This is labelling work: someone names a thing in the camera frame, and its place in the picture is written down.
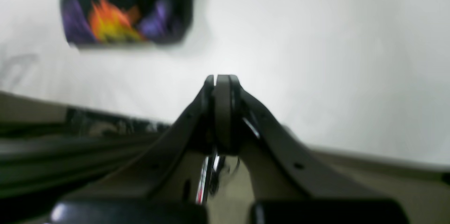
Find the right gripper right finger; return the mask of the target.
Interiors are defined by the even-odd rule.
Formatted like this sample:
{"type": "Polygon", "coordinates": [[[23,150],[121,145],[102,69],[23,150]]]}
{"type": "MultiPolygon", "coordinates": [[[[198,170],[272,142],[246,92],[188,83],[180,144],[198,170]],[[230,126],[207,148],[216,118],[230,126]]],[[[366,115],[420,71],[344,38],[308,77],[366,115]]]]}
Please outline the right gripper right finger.
{"type": "Polygon", "coordinates": [[[396,200],[315,157],[237,76],[217,77],[215,133],[219,152],[238,156],[249,170],[249,224],[409,223],[396,200]]]}

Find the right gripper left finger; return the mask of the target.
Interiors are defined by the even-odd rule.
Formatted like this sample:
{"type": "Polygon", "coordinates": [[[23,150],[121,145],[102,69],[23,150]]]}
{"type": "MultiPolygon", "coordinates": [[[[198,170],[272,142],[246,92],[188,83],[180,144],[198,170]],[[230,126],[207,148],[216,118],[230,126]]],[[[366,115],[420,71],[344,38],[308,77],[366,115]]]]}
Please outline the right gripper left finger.
{"type": "Polygon", "coordinates": [[[146,152],[98,182],[61,199],[51,224],[207,224],[196,203],[205,155],[206,117],[214,76],[206,78],[193,102],[146,152]]]}

